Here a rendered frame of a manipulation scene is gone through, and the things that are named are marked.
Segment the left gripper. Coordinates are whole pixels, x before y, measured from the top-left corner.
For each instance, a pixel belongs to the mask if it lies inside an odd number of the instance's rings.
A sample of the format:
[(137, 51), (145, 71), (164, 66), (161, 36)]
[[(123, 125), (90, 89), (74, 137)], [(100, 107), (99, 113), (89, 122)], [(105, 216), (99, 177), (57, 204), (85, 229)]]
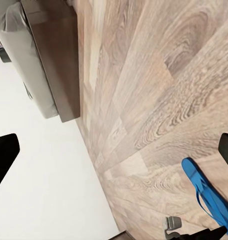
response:
[(228, 229), (224, 225), (214, 230), (207, 228), (191, 235), (182, 234), (180, 237), (173, 237), (171, 240), (220, 240), (227, 232)]

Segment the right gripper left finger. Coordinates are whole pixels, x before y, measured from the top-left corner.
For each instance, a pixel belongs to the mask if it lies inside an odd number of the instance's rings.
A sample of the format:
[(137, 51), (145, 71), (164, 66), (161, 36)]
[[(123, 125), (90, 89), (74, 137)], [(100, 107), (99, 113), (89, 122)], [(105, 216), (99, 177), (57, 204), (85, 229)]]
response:
[(16, 133), (0, 137), (0, 183), (20, 152)]

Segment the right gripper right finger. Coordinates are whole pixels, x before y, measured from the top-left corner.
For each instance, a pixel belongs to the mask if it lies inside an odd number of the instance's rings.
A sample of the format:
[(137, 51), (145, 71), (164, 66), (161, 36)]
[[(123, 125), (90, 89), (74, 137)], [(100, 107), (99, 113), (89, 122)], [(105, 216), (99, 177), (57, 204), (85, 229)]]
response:
[(228, 164), (228, 133), (223, 133), (221, 135), (219, 145), (218, 145), (218, 151)]

